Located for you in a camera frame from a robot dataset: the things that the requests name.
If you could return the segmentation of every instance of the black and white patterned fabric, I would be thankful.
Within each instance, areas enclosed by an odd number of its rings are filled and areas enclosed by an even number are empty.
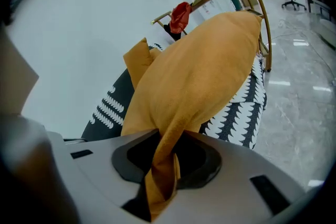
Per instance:
[[[163,47],[153,44],[150,48]],[[231,101],[199,132],[231,143],[254,148],[267,97],[264,88],[263,59],[256,56],[250,75]],[[120,136],[126,111],[134,94],[127,69],[101,100],[87,124],[82,138],[89,141]]]

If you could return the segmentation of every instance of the wooden rack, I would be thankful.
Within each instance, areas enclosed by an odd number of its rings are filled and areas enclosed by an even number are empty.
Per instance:
[[[199,7],[201,7],[202,5],[206,4],[207,2],[209,2],[210,0],[201,0],[200,2],[198,2],[196,5],[192,6],[192,12],[195,11],[196,9],[198,9]],[[265,10],[265,6],[263,3],[263,0],[258,0],[259,1],[259,5],[261,7],[261,11],[262,14],[255,11],[253,8],[253,5],[251,4],[251,0],[247,0],[248,4],[250,5],[250,9],[246,10],[248,12],[251,12],[257,16],[259,16],[260,18],[265,20],[265,24],[266,24],[266,31],[267,31],[267,40],[268,40],[268,48],[265,46],[264,42],[263,42],[263,38],[261,36],[259,36],[259,49],[261,54],[266,57],[266,71],[270,72],[271,68],[272,68],[272,42],[271,42],[271,33],[270,33],[270,29],[269,29],[269,22],[268,22],[268,17],[267,17],[267,13]],[[154,19],[151,21],[151,24],[155,24],[158,23],[159,25],[161,25],[163,27],[163,24],[160,22],[161,19],[163,19],[164,17],[169,16],[171,17],[171,12],[166,12],[165,14],[162,14],[161,16],[159,16],[158,18]]]

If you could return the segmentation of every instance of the green object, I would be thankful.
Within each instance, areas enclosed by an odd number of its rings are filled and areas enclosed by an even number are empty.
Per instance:
[[[242,9],[242,6],[241,6],[239,0],[231,0],[231,1],[232,1],[232,3],[235,5],[235,9],[236,9],[236,11],[239,11],[239,10]]]

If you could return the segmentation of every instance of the red bag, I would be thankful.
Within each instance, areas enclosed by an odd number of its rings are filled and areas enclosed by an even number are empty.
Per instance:
[[[171,33],[179,34],[186,28],[191,11],[191,5],[187,2],[182,2],[173,9],[172,19],[169,22]]]

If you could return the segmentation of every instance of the tile floor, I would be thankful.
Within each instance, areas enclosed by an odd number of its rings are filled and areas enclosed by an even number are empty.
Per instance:
[[[279,0],[264,3],[273,61],[255,151],[309,189],[310,180],[325,179],[336,155],[336,52],[312,31],[314,15],[282,10]],[[265,40],[265,27],[262,33]]]

